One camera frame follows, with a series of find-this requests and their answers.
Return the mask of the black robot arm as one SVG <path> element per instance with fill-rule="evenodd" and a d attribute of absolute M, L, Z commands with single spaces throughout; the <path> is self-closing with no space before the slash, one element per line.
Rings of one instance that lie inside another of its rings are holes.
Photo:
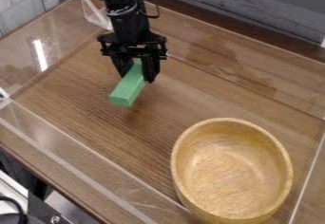
<path fill-rule="evenodd" d="M 115 69 L 125 77 L 139 58 L 141 72 L 147 83 L 153 83 L 161 73 L 161 60 L 167 58 L 167 39 L 150 29 L 150 19 L 158 19 L 157 14 L 146 11 L 146 0 L 102 0 L 106 4 L 106 15 L 113 23 L 113 32 L 102 34 L 98 42 L 102 45 L 102 55 L 113 60 Z"/>

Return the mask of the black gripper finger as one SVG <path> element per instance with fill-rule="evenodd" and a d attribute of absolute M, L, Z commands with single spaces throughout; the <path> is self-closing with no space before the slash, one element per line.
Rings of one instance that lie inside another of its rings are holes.
<path fill-rule="evenodd" d="M 111 59 L 121 77 L 125 77 L 131 67 L 134 66 L 133 57 L 129 55 L 114 55 Z"/>
<path fill-rule="evenodd" d="M 142 74 L 147 83 L 155 82 L 155 78 L 161 73 L 161 58 L 155 55 L 146 54 L 141 58 Z"/>

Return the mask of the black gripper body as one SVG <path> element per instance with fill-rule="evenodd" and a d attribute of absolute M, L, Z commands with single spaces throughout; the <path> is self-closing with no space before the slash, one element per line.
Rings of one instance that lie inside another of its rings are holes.
<path fill-rule="evenodd" d="M 98 37 L 102 54 L 109 57 L 135 57 L 149 55 L 165 60 L 167 57 L 166 38 L 150 29 L 149 19 L 159 15 L 149 15 L 146 7 L 125 7 L 107 9 L 107 17 L 113 23 L 113 32 Z"/>

